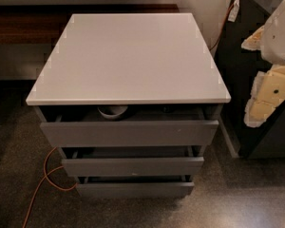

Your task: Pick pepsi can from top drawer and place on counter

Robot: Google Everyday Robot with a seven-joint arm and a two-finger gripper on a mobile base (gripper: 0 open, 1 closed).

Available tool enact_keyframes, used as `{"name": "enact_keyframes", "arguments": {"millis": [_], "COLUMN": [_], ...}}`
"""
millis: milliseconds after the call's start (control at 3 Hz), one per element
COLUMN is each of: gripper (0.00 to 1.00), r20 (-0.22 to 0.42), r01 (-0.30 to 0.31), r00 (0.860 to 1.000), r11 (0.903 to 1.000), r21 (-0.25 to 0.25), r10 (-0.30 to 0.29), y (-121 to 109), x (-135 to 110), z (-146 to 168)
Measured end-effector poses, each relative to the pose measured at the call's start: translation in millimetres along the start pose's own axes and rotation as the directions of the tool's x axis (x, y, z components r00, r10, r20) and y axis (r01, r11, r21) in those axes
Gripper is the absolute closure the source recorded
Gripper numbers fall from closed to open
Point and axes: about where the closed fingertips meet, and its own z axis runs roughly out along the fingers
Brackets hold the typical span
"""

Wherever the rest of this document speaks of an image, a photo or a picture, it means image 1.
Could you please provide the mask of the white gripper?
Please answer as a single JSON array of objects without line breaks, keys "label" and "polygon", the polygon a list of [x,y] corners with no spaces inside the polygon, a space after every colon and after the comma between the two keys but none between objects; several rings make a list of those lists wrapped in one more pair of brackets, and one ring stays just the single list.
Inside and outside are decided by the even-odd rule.
[{"label": "white gripper", "polygon": [[241,47],[261,51],[261,57],[273,64],[267,72],[259,71],[245,106],[244,123],[260,127],[285,101],[285,0],[261,26],[246,38]]}]

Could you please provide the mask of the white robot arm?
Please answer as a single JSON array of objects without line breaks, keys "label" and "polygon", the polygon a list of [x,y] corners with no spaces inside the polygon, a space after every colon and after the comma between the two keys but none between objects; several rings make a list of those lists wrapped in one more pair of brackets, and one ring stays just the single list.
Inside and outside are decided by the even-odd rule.
[{"label": "white robot arm", "polygon": [[285,101],[285,0],[241,47],[259,50],[261,58],[272,65],[267,72],[257,73],[245,106],[245,124],[260,127]]}]

